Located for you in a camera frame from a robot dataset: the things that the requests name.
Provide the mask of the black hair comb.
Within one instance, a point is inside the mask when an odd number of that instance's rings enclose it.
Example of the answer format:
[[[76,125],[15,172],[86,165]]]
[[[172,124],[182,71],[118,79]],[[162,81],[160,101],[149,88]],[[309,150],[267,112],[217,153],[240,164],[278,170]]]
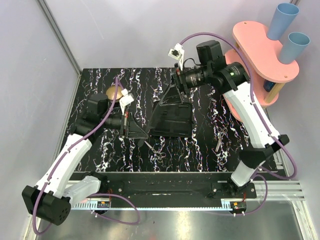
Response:
[[[137,146],[140,148],[144,145],[144,143],[145,143],[145,139],[140,139],[137,143]]]

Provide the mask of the black zip tool case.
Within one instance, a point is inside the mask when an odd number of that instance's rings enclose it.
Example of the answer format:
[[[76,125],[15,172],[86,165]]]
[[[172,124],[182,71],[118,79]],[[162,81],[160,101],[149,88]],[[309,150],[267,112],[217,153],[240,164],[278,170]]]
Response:
[[[154,137],[190,138],[193,130],[193,106],[189,102],[153,107],[148,132]]]

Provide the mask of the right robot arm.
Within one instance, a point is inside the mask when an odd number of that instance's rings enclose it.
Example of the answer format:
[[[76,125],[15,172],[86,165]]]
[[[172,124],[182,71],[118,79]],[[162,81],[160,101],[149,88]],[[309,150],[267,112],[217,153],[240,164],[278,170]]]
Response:
[[[184,70],[184,53],[181,44],[170,49],[168,56],[177,60],[171,84],[154,107],[157,120],[153,133],[167,137],[185,137],[191,127],[192,107],[184,103],[182,95],[190,89],[211,85],[231,103],[239,114],[251,141],[251,147],[239,153],[240,162],[231,174],[227,185],[228,195],[239,198],[245,192],[245,184],[269,157],[289,142],[268,120],[255,94],[251,80],[239,62],[228,64],[216,40],[200,43],[196,47],[200,63],[193,69]]]

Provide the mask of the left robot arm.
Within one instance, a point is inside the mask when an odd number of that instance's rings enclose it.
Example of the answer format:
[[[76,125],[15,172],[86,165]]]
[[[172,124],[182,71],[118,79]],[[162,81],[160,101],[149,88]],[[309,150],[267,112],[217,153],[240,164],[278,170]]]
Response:
[[[33,220],[40,218],[59,226],[71,208],[84,198],[90,195],[103,198],[109,192],[108,178],[94,171],[71,187],[67,187],[67,183],[104,130],[118,130],[120,136],[127,139],[144,140],[148,137],[129,110],[133,101],[133,95],[124,90],[114,102],[104,93],[93,94],[88,99],[49,170],[35,186],[27,185],[22,191],[23,201]]]

